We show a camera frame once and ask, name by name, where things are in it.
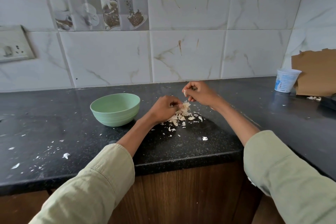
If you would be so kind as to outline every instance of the kitchen counter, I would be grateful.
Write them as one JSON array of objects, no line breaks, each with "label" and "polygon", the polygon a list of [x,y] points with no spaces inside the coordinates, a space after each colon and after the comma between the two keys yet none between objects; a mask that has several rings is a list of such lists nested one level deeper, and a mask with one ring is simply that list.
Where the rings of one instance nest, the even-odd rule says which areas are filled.
[{"label": "kitchen counter", "polygon": [[[273,90],[274,77],[208,81],[256,126],[270,129],[322,174],[336,180],[336,112],[294,94]],[[141,98],[136,120],[162,95],[181,100],[185,82],[45,90],[0,94],[0,195],[57,188],[74,177],[134,122],[119,128],[100,124],[90,111],[95,99],[114,93]],[[243,147],[224,118],[191,103],[203,122],[186,128],[165,123],[145,137],[133,158],[136,175],[241,160]],[[168,127],[176,128],[169,132]],[[68,159],[62,158],[69,153]]]}]

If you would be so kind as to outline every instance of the electrical outlet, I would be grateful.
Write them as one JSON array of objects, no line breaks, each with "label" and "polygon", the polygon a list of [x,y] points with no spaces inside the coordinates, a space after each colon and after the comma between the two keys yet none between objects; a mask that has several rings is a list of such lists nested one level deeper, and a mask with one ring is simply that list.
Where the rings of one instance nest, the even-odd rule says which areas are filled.
[{"label": "electrical outlet", "polygon": [[0,27],[0,63],[34,58],[21,26]]}]

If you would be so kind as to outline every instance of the cardboard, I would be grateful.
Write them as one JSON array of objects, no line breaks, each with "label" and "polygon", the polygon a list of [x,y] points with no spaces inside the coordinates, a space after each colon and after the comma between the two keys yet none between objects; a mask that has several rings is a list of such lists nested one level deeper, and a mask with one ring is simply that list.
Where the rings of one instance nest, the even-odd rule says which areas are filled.
[{"label": "cardboard", "polygon": [[301,52],[292,56],[292,69],[302,71],[294,85],[297,95],[331,96],[336,93],[336,50]]}]

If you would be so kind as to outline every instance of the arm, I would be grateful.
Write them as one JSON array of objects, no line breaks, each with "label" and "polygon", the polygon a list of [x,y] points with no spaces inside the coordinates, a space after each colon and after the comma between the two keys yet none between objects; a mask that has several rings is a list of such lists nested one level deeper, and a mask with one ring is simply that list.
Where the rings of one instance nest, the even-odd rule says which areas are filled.
[{"label": "arm", "polygon": [[189,101],[217,110],[244,145],[244,170],[271,196],[286,223],[335,223],[336,183],[320,175],[293,153],[273,132],[259,132],[204,82],[189,82],[182,90]]},{"label": "arm", "polygon": [[117,143],[107,145],[78,175],[58,188],[30,224],[103,224],[134,183],[132,157],[154,125],[168,120],[181,101],[164,96]]}]

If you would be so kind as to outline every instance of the bowl rim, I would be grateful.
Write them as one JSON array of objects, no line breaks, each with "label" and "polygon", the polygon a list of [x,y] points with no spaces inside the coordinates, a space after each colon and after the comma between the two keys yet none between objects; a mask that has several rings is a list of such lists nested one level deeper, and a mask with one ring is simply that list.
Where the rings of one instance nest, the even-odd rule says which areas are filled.
[{"label": "bowl rim", "polygon": [[[98,112],[98,111],[95,111],[95,110],[92,109],[91,106],[92,106],[92,104],[93,104],[94,102],[98,101],[98,100],[101,99],[101,98],[108,97],[108,96],[112,96],[112,95],[133,95],[133,96],[136,96],[136,97],[138,98],[138,103],[136,103],[134,106],[132,106],[132,107],[130,107],[130,108],[128,108],[128,109],[125,109],[125,110],[122,110],[122,111],[118,111],[118,112]],[[93,102],[90,104],[90,110],[91,110],[92,112],[96,112],[96,113],[120,113],[120,112],[125,112],[125,111],[128,111],[128,110],[130,110],[130,109],[136,107],[136,106],[140,103],[140,100],[141,100],[141,99],[140,99],[140,97],[139,97],[138,95],[136,95],[136,94],[132,94],[132,93],[116,93],[116,94],[110,94],[110,95],[106,95],[106,96],[100,97],[100,98],[96,99],[95,101],[93,101]]]}]

